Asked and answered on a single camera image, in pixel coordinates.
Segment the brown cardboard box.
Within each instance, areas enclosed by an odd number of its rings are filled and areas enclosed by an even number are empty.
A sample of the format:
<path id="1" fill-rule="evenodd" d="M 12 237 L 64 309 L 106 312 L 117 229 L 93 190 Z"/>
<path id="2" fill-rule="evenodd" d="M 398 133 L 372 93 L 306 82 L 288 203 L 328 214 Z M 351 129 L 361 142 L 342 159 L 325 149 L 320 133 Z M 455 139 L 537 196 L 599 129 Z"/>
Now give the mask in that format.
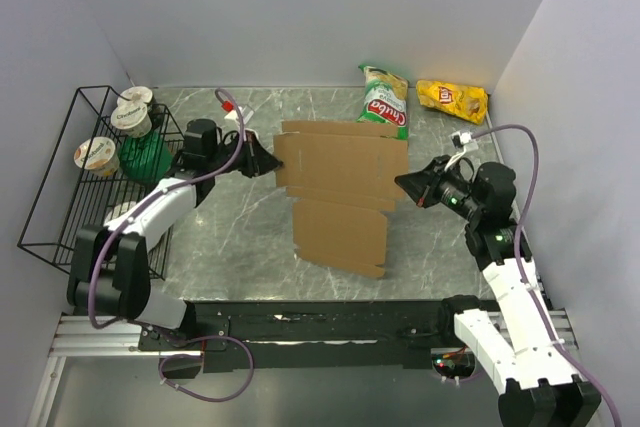
<path id="1" fill-rule="evenodd" d="M 385 275 L 388 213 L 403 197 L 408 143 L 386 123 L 289 120 L 273 139 L 276 184 L 293 198 L 297 257 L 369 278 Z"/>

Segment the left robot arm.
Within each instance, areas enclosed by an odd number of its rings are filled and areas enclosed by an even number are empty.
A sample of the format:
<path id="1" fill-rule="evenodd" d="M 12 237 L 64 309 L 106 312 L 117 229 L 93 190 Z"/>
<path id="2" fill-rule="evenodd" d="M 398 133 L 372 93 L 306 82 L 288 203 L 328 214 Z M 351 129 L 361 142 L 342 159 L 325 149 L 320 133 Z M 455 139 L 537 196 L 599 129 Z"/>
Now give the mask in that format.
<path id="1" fill-rule="evenodd" d="M 85 309 L 96 329 L 104 326 L 97 317 L 106 315 L 161 329 L 174 348 L 188 348 L 198 336 L 195 307 L 152 286 L 150 251 L 205 200 L 217 176 L 238 171 L 255 178 L 282 165 L 250 129 L 224 133 L 210 119 L 190 121 L 171 168 L 148 195 L 118 218 L 78 230 L 68 302 Z"/>

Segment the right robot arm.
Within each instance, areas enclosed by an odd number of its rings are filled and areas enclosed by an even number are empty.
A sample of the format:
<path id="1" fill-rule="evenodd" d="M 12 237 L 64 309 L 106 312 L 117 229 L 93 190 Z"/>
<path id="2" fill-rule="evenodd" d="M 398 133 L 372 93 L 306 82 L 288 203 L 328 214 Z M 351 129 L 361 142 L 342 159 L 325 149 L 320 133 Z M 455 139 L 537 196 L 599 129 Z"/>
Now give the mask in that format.
<path id="1" fill-rule="evenodd" d="M 466 222 L 467 248 L 500 308 L 501 334 L 477 298 L 442 301 L 437 333 L 446 344 L 464 343 L 499 394 L 505 426 L 586 426 L 602 397 L 561 353 L 537 281 L 528 244 L 512 215 L 515 172 L 498 162 L 482 164 L 466 179 L 447 155 L 395 183 L 421 208 L 441 204 Z"/>

